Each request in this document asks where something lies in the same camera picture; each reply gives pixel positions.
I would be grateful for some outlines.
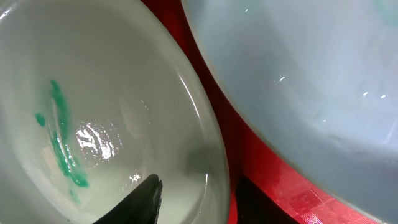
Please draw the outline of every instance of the red surface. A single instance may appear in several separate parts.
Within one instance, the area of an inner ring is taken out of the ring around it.
[[[236,201],[233,192],[242,175],[251,179],[299,223],[376,223],[305,180],[250,130],[211,76],[190,32],[179,0],[142,1],[166,26],[187,55],[214,109],[223,135],[231,179],[228,224],[236,223]]]

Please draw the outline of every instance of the white bowl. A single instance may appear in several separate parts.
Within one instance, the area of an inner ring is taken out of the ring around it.
[[[216,81],[258,136],[330,194],[397,223],[398,4],[183,3]]]
[[[151,174],[158,223],[226,222],[211,106],[143,3],[0,7],[0,223],[93,223]]]

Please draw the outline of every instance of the plate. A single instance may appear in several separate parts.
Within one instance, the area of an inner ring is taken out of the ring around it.
[[[93,223],[151,174],[158,223],[226,223],[215,116],[143,3],[0,6],[1,223]]]
[[[215,80],[256,134],[337,199],[398,222],[398,4],[183,6]]]

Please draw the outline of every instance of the green dot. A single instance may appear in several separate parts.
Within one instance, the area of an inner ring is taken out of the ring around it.
[[[36,118],[37,123],[38,123],[41,127],[44,127],[44,125],[45,125],[44,116],[43,116],[42,114],[37,113],[37,114],[35,115],[35,118]]]

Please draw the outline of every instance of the red tablecloth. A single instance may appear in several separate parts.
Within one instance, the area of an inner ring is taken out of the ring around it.
[[[223,135],[231,179],[228,224],[236,223],[236,201],[233,192],[242,175],[251,179],[299,223],[376,223],[305,180],[249,129],[211,76],[190,32],[180,0],[142,1],[166,26],[187,55],[214,109]]]

